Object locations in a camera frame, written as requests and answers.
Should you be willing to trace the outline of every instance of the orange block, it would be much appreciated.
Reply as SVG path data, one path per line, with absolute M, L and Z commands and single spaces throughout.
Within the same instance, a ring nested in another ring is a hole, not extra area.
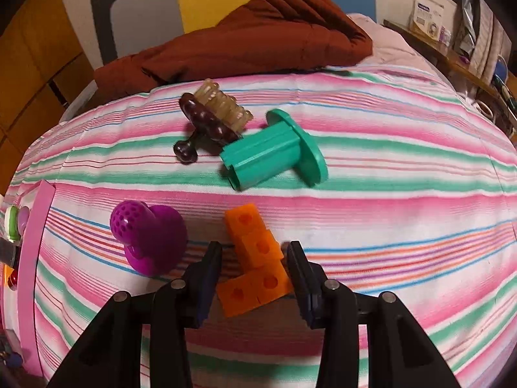
M 246 204 L 245 206 L 225 211 L 224 221 L 233 243 L 236 243 L 237 238 L 247 233 L 266 229 L 259 210 L 254 204 Z
M 4 264 L 4 286 L 7 287 L 7 280 L 9 279 L 9 277 L 11 276 L 11 273 L 13 272 L 14 270 L 9 267 L 7 264 Z
M 293 291 L 293 285 L 280 261 L 274 261 L 248 273 L 261 305 L 273 302 Z
M 243 274 L 217 285 L 217 296 L 221 301 L 225 317 L 241 315 L 260 306 L 252 280 L 251 274 Z
M 284 258 L 280 244 L 269 229 L 252 231 L 238 238 L 235 252 L 244 272 Z

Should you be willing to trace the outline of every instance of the toy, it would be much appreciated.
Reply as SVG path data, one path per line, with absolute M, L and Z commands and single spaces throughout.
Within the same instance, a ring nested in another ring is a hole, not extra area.
M 257 207 L 247 204 L 228 210 L 224 221 L 244 271 L 242 276 L 217 285 L 224 315 L 241 315 L 291 292 L 280 244 L 266 228 Z
M 0 237 L 0 262 L 11 269 L 18 268 L 21 249 L 14 242 Z
M 234 97 L 219 90 L 219 85 L 206 79 L 194 93 L 184 93 L 179 106 L 195 130 L 187 140 L 174 145 L 174 154 L 182 163 L 197 161 L 195 144 L 207 136 L 220 146 L 241 138 L 246 123 L 253 119 L 251 112 L 238 105 Z
M 4 264 L 4 274 L 3 274 L 4 286 L 9 286 L 9 284 L 8 284 L 9 277 L 11 276 L 11 273 L 13 271 L 14 270 L 11 267 L 9 267 L 7 264 Z
M 9 206 L 5 212 L 4 228 L 7 238 L 16 242 L 20 240 L 20 234 L 17 229 L 18 208 L 16 206 Z
M 287 112 L 266 114 L 268 127 L 223 148 L 221 159 L 235 190 L 245 190 L 294 167 L 312 187 L 328 179 L 325 159 L 314 138 Z
M 131 267 L 145 276 L 168 273 L 187 249 L 183 218 L 169 206 L 123 201 L 111 213 L 110 229 Z
M 224 221 L 242 271 L 247 272 L 284 258 L 280 244 L 266 228 L 253 204 L 226 211 Z
M 9 368 L 19 368 L 23 363 L 22 356 L 12 350 L 5 334 L 0 335 L 0 360 Z
M 18 233 L 20 236 L 23 236 L 25 232 L 25 228 L 27 227 L 27 223 L 29 221 L 30 209 L 27 206 L 23 206 L 18 211 L 18 218 L 16 220 L 16 225 L 18 228 Z
M 7 278 L 7 286 L 11 290 L 16 290 L 18 285 L 18 270 L 13 270 L 12 273 Z

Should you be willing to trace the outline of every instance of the brown jacket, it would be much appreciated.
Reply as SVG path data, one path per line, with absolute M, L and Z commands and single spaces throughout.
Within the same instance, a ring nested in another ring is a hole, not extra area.
M 105 102 L 166 83 L 352 66 L 372 40 L 331 0 L 251 0 L 218 25 L 95 71 Z

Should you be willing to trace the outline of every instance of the teal cylinder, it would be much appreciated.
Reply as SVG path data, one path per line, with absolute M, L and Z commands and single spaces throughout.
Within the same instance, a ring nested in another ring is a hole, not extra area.
M 235 190 L 245 190 L 292 168 L 301 157 L 300 137 L 284 122 L 223 148 L 221 159 Z

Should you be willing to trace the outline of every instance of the striped fabric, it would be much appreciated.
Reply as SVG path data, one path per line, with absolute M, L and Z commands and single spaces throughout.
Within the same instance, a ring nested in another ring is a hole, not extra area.
M 517 154 L 506 137 L 439 79 L 403 67 L 219 80 L 252 110 L 247 133 L 279 107 L 315 136 L 329 180 L 308 189 L 287 171 L 244 193 L 201 152 L 183 166 L 172 146 L 189 132 L 177 100 L 199 83 L 137 94 L 58 125 L 25 154 L 6 203 L 40 179 L 56 194 L 35 289 L 37 342 L 50 378 L 117 290 L 141 294 L 180 276 L 211 240 L 224 244 L 222 279 L 240 274 L 223 212 L 255 203 L 281 242 L 353 290 L 393 290 L 438 346 L 463 387 L 484 388 L 517 338 Z M 178 269 L 149 279 L 128 265 L 109 231 L 124 199 L 169 204 L 189 247 Z M 144 329 L 142 386 L 149 386 Z M 292 296 L 224 319 L 217 299 L 188 330 L 197 387 L 314 387 L 322 331 L 309 330 Z M 368 386 L 366 334 L 360 384 Z

